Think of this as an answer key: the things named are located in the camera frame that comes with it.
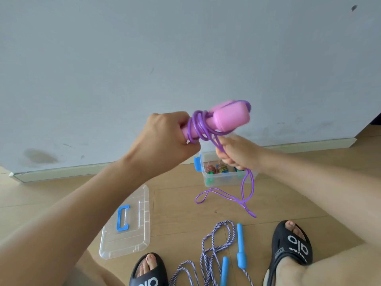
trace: pink jump rope handle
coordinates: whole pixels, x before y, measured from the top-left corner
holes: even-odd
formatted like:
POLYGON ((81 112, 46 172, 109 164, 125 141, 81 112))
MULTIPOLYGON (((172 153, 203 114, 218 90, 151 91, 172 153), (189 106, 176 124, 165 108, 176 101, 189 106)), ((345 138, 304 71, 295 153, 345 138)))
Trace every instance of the pink jump rope handle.
MULTIPOLYGON (((210 110, 213 116, 206 119, 207 125, 219 131, 229 131, 247 124, 250 121, 250 114, 246 104, 243 101, 232 102, 233 100, 229 100, 214 106, 210 110)), ((188 140, 188 127, 184 126, 181 130, 183 131, 185 139, 188 140)), ((191 125, 190 133, 192 138, 198 137, 193 124, 191 125)))

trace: wall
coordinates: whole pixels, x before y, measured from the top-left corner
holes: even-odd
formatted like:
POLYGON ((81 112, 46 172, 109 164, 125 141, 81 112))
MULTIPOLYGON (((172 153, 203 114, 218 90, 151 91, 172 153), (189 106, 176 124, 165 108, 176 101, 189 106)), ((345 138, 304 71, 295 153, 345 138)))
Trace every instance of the wall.
POLYGON ((354 137, 381 108, 380 8, 2 0, 0 163, 25 172, 113 161, 151 113, 229 99, 250 101, 237 132, 261 145, 354 137))

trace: person's left hand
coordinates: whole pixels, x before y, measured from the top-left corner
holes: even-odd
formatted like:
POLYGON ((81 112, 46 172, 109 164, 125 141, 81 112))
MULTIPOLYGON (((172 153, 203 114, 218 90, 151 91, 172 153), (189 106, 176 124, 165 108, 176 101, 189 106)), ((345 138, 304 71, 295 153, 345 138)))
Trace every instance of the person's left hand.
POLYGON ((125 157, 147 179, 173 169, 200 150, 200 143, 187 144, 181 131, 189 118, 186 112, 151 115, 125 157))

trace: hand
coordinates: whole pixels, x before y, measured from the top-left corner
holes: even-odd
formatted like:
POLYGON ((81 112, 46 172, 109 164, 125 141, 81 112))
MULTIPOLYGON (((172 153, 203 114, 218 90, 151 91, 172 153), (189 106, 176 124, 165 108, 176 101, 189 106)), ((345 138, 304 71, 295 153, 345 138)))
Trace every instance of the hand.
POLYGON ((262 171, 262 156, 266 149, 239 135, 219 136, 218 138, 226 153, 218 148, 216 148, 216 153, 224 163, 239 170, 248 168, 256 172, 262 171))
POLYGON ((153 114, 126 155, 149 180, 165 173, 200 150, 200 143, 187 144, 181 126, 189 120, 186 112, 153 114))

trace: black sandal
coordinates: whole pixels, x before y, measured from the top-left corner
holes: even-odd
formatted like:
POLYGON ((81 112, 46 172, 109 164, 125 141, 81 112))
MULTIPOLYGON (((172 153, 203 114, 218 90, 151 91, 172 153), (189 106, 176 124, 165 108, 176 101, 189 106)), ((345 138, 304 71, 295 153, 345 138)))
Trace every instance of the black sandal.
POLYGON ((275 270, 279 261, 284 257, 291 257, 303 266, 312 264, 312 247, 306 233, 301 227, 295 224, 306 239, 303 240, 298 235, 295 235, 292 231, 285 228, 286 222, 287 221, 280 222, 275 228, 274 235, 272 236, 272 255, 267 286, 272 285, 272 281, 275 277, 275 270))
POLYGON ((165 265, 160 256, 156 253, 147 253, 142 256, 135 264, 134 270, 132 270, 130 278, 130 286, 168 286, 168 277, 165 269, 165 265), (150 272, 136 277, 137 270, 141 262, 147 257, 148 254, 153 254, 156 257, 157 267, 150 270, 150 272))

